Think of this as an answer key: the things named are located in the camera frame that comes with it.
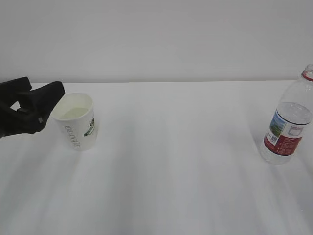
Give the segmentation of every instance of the white paper cup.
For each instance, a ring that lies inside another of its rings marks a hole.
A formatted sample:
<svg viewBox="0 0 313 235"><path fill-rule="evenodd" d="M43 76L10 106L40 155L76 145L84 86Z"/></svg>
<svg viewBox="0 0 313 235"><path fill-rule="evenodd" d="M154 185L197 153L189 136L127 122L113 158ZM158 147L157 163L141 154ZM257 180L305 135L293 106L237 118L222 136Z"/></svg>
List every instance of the white paper cup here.
<svg viewBox="0 0 313 235"><path fill-rule="evenodd" d="M78 151L93 147L96 141L93 101L84 93L65 94L51 112L68 143Z"/></svg>

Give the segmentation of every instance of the white table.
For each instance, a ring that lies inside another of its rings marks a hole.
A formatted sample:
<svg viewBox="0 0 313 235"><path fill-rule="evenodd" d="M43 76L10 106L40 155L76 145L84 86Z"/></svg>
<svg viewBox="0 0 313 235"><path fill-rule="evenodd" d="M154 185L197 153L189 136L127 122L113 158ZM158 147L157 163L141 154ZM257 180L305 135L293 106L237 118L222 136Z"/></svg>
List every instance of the white table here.
<svg viewBox="0 0 313 235"><path fill-rule="evenodd" d="M93 97L97 144L53 120L1 139L0 234L313 234L313 131L285 165L257 150L290 83L65 84Z"/></svg>

